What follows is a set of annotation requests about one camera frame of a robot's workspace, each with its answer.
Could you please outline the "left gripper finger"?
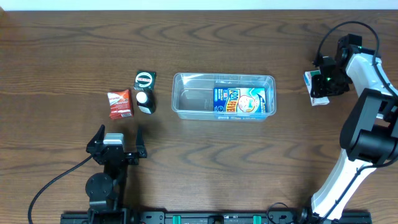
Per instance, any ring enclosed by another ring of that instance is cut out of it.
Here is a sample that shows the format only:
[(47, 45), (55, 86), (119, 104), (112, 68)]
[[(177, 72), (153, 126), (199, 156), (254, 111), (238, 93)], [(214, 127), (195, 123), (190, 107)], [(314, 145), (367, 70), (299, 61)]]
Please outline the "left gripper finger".
[(137, 149), (137, 152), (145, 152), (146, 151), (146, 147), (145, 147), (145, 143), (144, 143), (144, 139), (143, 139), (143, 135), (142, 135), (142, 130), (140, 127), (138, 127), (137, 133), (136, 133), (136, 149)]
[(87, 144), (86, 148), (87, 149), (95, 149), (98, 145), (100, 145), (103, 142), (103, 139), (104, 139), (104, 131), (105, 131), (105, 125), (102, 124), (99, 127), (99, 130), (97, 131), (97, 133), (89, 141), (89, 143)]

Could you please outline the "red medicine box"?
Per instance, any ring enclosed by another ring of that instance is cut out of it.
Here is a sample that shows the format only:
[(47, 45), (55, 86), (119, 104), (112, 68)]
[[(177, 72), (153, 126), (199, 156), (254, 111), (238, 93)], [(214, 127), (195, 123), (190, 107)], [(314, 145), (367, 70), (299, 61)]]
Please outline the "red medicine box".
[(130, 90), (112, 91), (107, 93), (111, 119), (133, 117)]

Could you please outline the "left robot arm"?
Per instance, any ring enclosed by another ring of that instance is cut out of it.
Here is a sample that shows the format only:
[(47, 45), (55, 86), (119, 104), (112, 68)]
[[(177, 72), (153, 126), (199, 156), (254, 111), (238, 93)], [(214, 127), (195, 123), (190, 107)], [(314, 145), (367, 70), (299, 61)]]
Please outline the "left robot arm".
[(127, 180), (127, 168), (138, 165), (139, 159), (147, 157), (142, 131), (137, 130), (134, 152), (126, 152), (124, 134), (105, 133), (101, 125), (98, 132), (89, 141), (86, 152), (103, 166), (103, 171), (92, 175), (86, 182), (85, 190), (90, 199), (93, 212), (119, 210), (123, 203), (123, 194)]

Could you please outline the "dark green small box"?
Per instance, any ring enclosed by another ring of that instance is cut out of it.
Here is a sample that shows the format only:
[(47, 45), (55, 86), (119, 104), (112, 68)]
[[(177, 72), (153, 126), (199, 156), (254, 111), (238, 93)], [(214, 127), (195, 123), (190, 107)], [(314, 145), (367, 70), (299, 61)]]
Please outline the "dark green small box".
[(133, 88), (139, 91), (153, 91), (155, 87), (156, 73), (138, 70)]

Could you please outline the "white green medicine box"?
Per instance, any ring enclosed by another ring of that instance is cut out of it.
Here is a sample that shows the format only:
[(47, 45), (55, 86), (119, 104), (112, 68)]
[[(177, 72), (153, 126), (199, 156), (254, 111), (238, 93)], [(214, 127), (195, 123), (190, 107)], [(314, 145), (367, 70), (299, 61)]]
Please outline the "white green medicine box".
[(315, 75), (319, 75), (320, 71), (319, 70), (313, 70), (313, 71), (307, 71), (303, 74), (303, 79), (305, 81), (305, 84), (308, 89), (308, 94), (310, 95), (310, 102), (312, 106), (321, 106), (321, 105), (327, 105), (330, 101), (328, 97), (323, 97), (323, 98), (314, 98), (311, 96), (312, 92), (312, 79)]

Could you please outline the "clear plastic container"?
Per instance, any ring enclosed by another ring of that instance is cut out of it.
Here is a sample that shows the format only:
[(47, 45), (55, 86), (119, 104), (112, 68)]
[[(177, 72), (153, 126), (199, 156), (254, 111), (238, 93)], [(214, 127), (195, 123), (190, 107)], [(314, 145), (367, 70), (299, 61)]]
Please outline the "clear plastic container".
[[(266, 113), (214, 111), (215, 88), (264, 88)], [(172, 88), (172, 109), (181, 119), (216, 121), (264, 121), (275, 114), (275, 80), (270, 75), (228, 73), (177, 73)]]

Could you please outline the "blue cooling patch box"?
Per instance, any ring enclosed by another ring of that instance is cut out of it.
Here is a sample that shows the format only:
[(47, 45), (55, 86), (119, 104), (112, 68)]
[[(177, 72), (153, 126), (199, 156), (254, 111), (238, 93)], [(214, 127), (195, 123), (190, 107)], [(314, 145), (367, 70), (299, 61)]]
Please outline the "blue cooling patch box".
[(266, 113), (264, 88), (215, 88), (214, 111), (226, 113)]

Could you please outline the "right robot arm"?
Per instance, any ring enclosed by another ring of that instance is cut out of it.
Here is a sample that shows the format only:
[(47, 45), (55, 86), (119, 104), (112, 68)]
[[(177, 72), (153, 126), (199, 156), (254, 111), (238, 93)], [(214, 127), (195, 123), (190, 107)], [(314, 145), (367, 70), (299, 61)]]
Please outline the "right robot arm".
[(335, 57), (317, 54), (307, 72), (313, 99), (338, 96), (354, 85), (358, 100), (340, 132), (341, 152), (299, 223), (342, 223), (343, 209), (365, 178), (397, 161), (397, 90), (382, 69), (377, 50), (348, 34), (338, 40)]

